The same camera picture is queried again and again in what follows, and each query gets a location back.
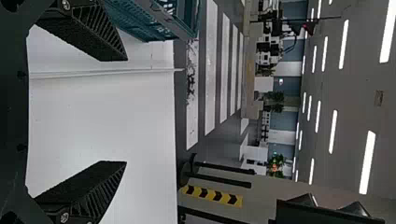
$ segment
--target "white stripe on floor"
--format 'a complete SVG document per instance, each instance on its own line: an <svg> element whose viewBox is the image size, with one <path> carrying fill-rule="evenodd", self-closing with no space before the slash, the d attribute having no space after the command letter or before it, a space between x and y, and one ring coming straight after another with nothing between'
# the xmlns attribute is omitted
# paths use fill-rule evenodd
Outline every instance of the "white stripe on floor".
<svg viewBox="0 0 396 224"><path fill-rule="evenodd" d="M230 55L230 19L223 14L222 54L221 54L221 96L220 123L227 119L228 66Z"/></svg>
<svg viewBox="0 0 396 224"><path fill-rule="evenodd" d="M190 95L187 103L187 150L198 143L198 59L199 59L199 41L190 43L187 49L187 74L194 76L195 84L193 85L194 95Z"/></svg>
<svg viewBox="0 0 396 224"><path fill-rule="evenodd" d="M236 68L237 68L237 58L236 54L238 51L238 29L236 26L233 26L233 63L232 63L232 71L231 71L231 97L230 97L230 116L235 113L235 104L236 104Z"/></svg>
<svg viewBox="0 0 396 224"><path fill-rule="evenodd" d="M216 40L218 39L218 5L216 5L213 0L207 0L206 13L205 135L215 129L216 116Z"/></svg>

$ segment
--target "white ceiling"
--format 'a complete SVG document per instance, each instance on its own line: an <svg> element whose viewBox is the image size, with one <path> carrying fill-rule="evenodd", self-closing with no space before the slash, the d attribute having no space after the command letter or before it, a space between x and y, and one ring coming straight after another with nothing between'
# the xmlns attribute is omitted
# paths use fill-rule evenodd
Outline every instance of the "white ceiling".
<svg viewBox="0 0 396 224"><path fill-rule="evenodd" d="M304 130L298 156L299 180L308 182L311 159L315 158L314 185L359 192L361 168L368 131L376 133L375 154L368 193L396 199L396 38L388 63L379 63L389 0L322 0L321 21L316 34L305 44L305 74L302 94L313 96L311 120L300 111ZM318 0L308 10L318 11ZM346 58L338 69L345 19L349 19ZM324 37L329 37L326 71L321 72ZM316 72L312 74L314 46L318 46ZM382 107L375 106L375 91L384 91ZM315 133L318 100L321 115ZM329 153L332 112L338 110L333 154Z"/></svg>

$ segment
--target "light fixture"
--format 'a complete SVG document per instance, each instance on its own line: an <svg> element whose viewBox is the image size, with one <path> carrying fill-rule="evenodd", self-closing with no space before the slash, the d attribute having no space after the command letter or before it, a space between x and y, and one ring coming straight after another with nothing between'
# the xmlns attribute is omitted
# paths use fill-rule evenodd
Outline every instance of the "light fixture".
<svg viewBox="0 0 396 224"><path fill-rule="evenodd" d="M322 58L322 72L326 69L326 57L327 57L327 44L329 42L329 37L324 37L324 46L323 46L323 58Z"/></svg>
<svg viewBox="0 0 396 224"><path fill-rule="evenodd" d="M335 137L335 129L337 126L337 117L338 117L338 111L334 110L332 112L332 130L330 132L330 144L329 144L330 154L332 154L332 150L334 148L334 137Z"/></svg>
<svg viewBox="0 0 396 224"><path fill-rule="evenodd" d="M297 122L296 140L298 139L298 130L300 129L300 122Z"/></svg>
<svg viewBox="0 0 396 224"><path fill-rule="evenodd" d="M305 71L305 55L303 57L303 68L301 70L301 74L304 74L304 71Z"/></svg>
<svg viewBox="0 0 396 224"><path fill-rule="evenodd" d="M308 101L308 115L306 117L308 121L311 120L311 105L312 105L312 95L309 96L309 101Z"/></svg>
<svg viewBox="0 0 396 224"><path fill-rule="evenodd" d="M361 170L361 187L359 189L360 194L367 194L367 189L369 187L369 180L370 180L370 172L373 162L374 148L375 148L375 133L369 131L367 134L363 168Z"/></svg>
<svg viewBox="0 0 396 224"><path fill-rule="evenodd" d="M296 170L296 182L298 182L298 170Z"/></svg>
<svg viewBox="0 0 396 224"><path fill-rule="evenodd" d="M306 92L304 92L304 97L303 97L303 113L305 113L305 100L306 100Z"/></svg>
<svg viewBox="0 0 396 224"><path fill-rule="evenodd" d="M379 57L380 63L387 63L389 61L390 50L392 48L392 38L396 22L396 1L389 0L388 15L385 23L384 37L382 39L381 55Z"/></svg>
<svg viewBox="0 0 396 224"><path fill-rule="evenodd" d="M301 143L303 140L303 130L300 130L300 140L299 140L299 144L298 144L298 150L301 151Z"/></svg>
<svg viewBox="0 0 396 224"><path fill-rule="evenodd" d="M312 185L314 180L314 169L315 169L315 159L312 158L311 160L311 172L309 173L309 185Z"/></svg>
<svg viewBox="0 0 396 224"><path fill-rule="evenodd" d="M318 1L318 19L320 19L321 0Z"/></svg>
<svg viewBox="0 0 396 224"><path fill-rule="evenodd" d="M296 157L293 159L293 173L296 171Z"/></svg>
<svg viewBox="0 0 396 224"><path fill-rule="evenodd" d="M314 18L315 18L315 9L312 8L312 10L311 10L311 21L313 21Z"/></svg>
<svg viewBox="0 0 396 224"><path fill-rule="evenodd" d="M318 110L317 110L317 123L315 124L315 133L318 132L319 130L319 122L320 122L320 106L321 106L321 101L318 101Z"/></svg>
<svg viewBox="0 0 396 224"><path fill-rule="evenodd" d="M343 32L343 41L341 43L341 54L340 54L340 63L338 68L343 69L344 68L344 60L346 57L346 48L347 48L347 30L349 27L349 20L346 20L344 22L344 32Z"/></svg>
<svg viewBox="0 0 396 224"><path fill-rule="evenodd" d="M318 47L314 46L314 58L312 59L312 73L315 73L315 64L317 63L317 50Z"/></svg>

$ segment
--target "computer monitor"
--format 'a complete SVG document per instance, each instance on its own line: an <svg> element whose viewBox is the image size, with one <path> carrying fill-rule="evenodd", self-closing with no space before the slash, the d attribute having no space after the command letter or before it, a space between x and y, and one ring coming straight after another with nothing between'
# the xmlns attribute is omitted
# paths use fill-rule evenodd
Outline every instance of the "computer monitor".
<svg viewBox="0 0 396 224"><path fill-rule="evenodd" d="M385 220L340 210L277 200L276 224L385 224Z"/></svg>

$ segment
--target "yellow and black hazard stripe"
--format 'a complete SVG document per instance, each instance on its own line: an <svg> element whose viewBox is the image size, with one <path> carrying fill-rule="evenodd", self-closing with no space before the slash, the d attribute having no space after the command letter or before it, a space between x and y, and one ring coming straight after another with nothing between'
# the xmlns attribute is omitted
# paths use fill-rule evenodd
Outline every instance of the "yellow and black hazard stripe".
<svg viewBox="0 0 396 224"><path fill-rule="evenodd" d="M239 208L242 207L243 197L241 195L229 194L213 189L204 189L190 185L181 189L181 192L194 198L204 199L215 203L223 203Z"/></svg>

